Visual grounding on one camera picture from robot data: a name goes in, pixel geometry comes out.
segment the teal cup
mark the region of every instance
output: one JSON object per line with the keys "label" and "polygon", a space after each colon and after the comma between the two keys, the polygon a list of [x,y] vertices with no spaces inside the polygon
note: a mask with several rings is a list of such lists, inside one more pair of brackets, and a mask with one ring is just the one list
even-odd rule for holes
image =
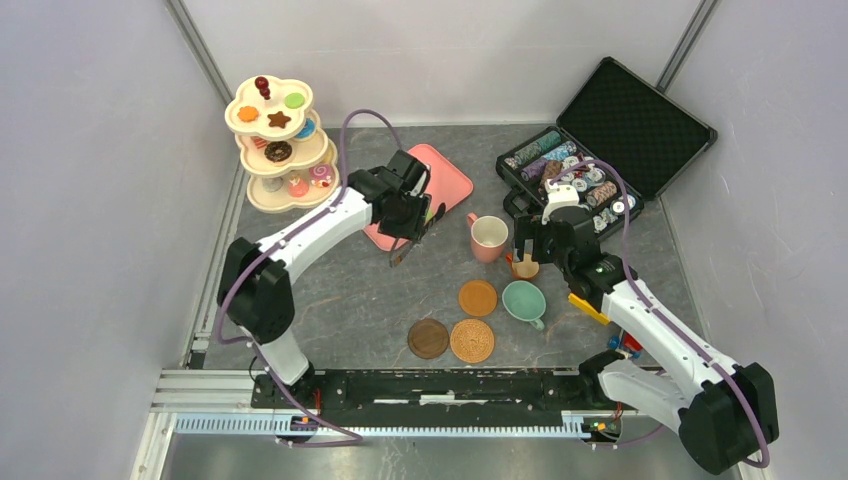
{"label": "teal cup", "polygon": [[533,325],[536,330],[545,329],[542,322],[542,315],[547,307],[545,296],[535,285],[524,280],[512,282],[506,286],[501,298],[510,315]]}

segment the yellow block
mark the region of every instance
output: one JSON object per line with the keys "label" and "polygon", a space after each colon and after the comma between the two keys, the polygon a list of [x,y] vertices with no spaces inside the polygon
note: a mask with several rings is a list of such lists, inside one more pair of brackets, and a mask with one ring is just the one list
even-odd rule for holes
{"label": "yellow block", "polygon": [[577,295],[575,295],[573,293],[569,293],[568,294],[568,301],[571,302],[571,304],[574,305],[575,307],[586,312],[590,317],[597,320],[598,323],[600,323],[601,325],[607,325],[610,322],[609,317],[607,317],[603,313],[595,310],[594,307],[589,305],[589,302],[587,302],[586,300],[583,300],[582,298],[578,297]]}

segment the mug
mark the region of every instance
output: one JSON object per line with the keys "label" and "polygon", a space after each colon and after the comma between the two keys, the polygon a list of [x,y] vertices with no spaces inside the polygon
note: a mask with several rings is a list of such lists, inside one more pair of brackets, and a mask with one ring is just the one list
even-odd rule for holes
{"label": "mug", "polygon": [[545,296],[535,285],[524,280],[512,282],[506,286],[501,296],[510,315],[533,325],[536,330],[545,329],[542,322],[542,315],[547,308]]}
{"label": "mug", "polygon": [[516,280],[533,280],[539,274],[539,262],[534,262],[529,253],[525,253],[524,260],[520,262],[512,261],[512,252],[507,253],[504,258],[506,258],[506,263],[509,264],[512,278]]}
{"label": "mug", "polygon": [[483,263],[497,260],[509,237],[506,222],[492,216],[477,218],[473,213],[468,214],[466,221],[471,229],[471,251],[474,257]]}

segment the pink mug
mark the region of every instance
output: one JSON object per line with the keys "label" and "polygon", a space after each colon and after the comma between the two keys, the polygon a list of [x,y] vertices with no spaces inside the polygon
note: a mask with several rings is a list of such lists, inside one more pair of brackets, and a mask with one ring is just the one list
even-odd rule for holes
{"label": "pink mug", "polygon": [[483,263],[497,260],[503,253],[509,237],[506,222],[492,216],[477,218],[473,213],[469,213],[466,220],[471,229],[471,252],[474,257]]}

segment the wall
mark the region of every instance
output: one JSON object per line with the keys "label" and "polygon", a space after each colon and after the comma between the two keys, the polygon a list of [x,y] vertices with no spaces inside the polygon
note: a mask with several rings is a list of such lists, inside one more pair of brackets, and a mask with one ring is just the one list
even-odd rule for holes
{"label": "wall", "polygon": [[0,6],[0,478],[127,478],[236,154],[163,2]]}
{"label": "wall", "polygon": [[665,196],[716,345],[774,376],[777,478],[846,478],[848,82],[838,0],[722,2],[671,96],[720,140]]}
{"label": "wall", "polygon": [[655,82],[698,0],[185,3],[231,89],[299,78],[339,125],[552,122],[607,55]]}

